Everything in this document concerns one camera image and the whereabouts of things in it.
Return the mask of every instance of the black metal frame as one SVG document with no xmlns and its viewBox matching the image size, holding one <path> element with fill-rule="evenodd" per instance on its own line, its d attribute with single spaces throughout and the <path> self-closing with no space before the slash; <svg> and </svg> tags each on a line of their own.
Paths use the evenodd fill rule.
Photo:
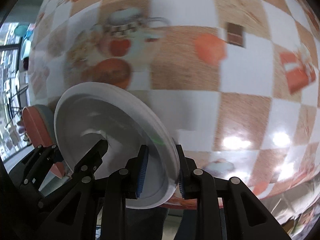
<svg viewBox="0 0 320 240">
<path fill-rule="evenodd" d="M 103 206 L 100 239 L 125 240 L 125 203 L 139 197 L 139 172 L 148 147 L 142 145 L 125 168 L 95 180 L 107 150 L 107 141 L 100 140 L 77 163 L 72 179 L 46 197 L 39 187 L 60 154 L 56 145 L 40 145 L 9 175 L 0 162 L 1 239 L 93 240 Z M 228 240 L 290 239 L 239 178 L 214 178 L 185 158 L 181 145 L 177 150 L 184 198 L 198 203 L 196 240 L 222 240 L 218 197 L 223 199 Z"/>
</svg>

